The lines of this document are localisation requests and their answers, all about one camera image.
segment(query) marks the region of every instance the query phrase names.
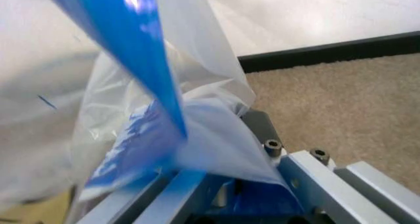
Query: blue plastic part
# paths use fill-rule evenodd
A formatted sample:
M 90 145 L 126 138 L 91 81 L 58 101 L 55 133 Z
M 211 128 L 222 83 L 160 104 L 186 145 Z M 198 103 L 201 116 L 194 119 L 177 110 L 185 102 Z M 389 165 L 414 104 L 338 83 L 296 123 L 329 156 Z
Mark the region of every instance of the blue plastic part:
M 156 0 L 54 1 L 150 90 L 186 136 Z
M 290 192 L 280 185 L 240 181 L 240 192 L 224 208 L 210 208 L 206 215 L 226 216 L 287 216 L 300 215 L 303 210 Z

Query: floor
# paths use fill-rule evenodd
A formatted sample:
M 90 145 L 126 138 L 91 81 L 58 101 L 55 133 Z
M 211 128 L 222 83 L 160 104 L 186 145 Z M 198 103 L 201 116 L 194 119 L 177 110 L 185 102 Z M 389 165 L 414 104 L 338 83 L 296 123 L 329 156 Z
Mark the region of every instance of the floor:
M 364 160 L 420 194 L 420 54 L 247 74 L 289 152 Z
M 209 0 L 237 56 L 420 30 L 419 0 Z

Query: plastic wrap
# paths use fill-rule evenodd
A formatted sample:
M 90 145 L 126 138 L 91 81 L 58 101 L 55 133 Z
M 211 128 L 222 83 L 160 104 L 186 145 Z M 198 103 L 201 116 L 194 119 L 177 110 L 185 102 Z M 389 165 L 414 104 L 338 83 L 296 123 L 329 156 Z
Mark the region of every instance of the plastic wrap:
M 255 136 L 238 118 L 251 106 L 255 95 L 207 0 L 54 1 L 106 53 L 99 56 L 90 76 L 73 131 L 70 158 L 52 155 L 43 166 L 44 179 L 37 179 L 36 188 L 31 186 L 32 175 L 16 176 L 20 180 L 13 182 L 21 188 L 5 191 L 0 201 L 23 200 L 16 196 L 24 188 L 29 190 L 26 199 L 54 193 L 73 183 L 82 185 L 88 177 L 88 186 L 110 185 L 115 189 L 144 172 L 166 167 L 285 185 Z M 45 95 L 37 95 L 36 103 L 42 104 L 42 110 L 63 110 L 70 105 L 51 103 Z M 65 92 L 54 95 L 71 99 Z M 7 108 L 12 110 L 14 103 L 19 101 L 12 101 Z M 141 126 L 133 129 L 131 126 L 145 119 L 147 108 L 161 113 L 164 123 L 145 131 Z M 22 118 L 20 123 L 25 128 L 36 128 L 36 123 Z M 138 134 L 143 136 L 141 143 L 122 143 Z M 167 148 L 163 153 L 153 153 L 163 145 Z M 111 160 L 115 163 L 109 167 L 127 169 L 119 169 L 104 182 L 94 182 L 112 171 L 102 166 Z M 51 168 L 60 162 L 63 165 Z

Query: bolt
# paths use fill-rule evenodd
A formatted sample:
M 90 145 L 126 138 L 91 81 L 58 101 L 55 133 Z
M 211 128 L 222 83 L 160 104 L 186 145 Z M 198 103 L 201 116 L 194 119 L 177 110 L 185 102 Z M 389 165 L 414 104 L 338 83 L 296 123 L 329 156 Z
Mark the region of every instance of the bolt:
M 264 149 L 272 158 L 280 156 L 283 144 L 275 139 L 269 139 L 264 143 Z
M 328 165 L 328 162 L 330 161 L 330 154 L 327 151 L 313 148 L 309 151 L 309 153 L 325 166 Z

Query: carpet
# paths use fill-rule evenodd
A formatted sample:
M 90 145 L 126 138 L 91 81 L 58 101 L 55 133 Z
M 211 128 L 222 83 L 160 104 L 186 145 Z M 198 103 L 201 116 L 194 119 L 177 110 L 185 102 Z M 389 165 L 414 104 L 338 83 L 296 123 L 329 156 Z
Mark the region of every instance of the carpet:
M 364 160 L 420 194 L 420 54 L 247 74 L 288 152 Z

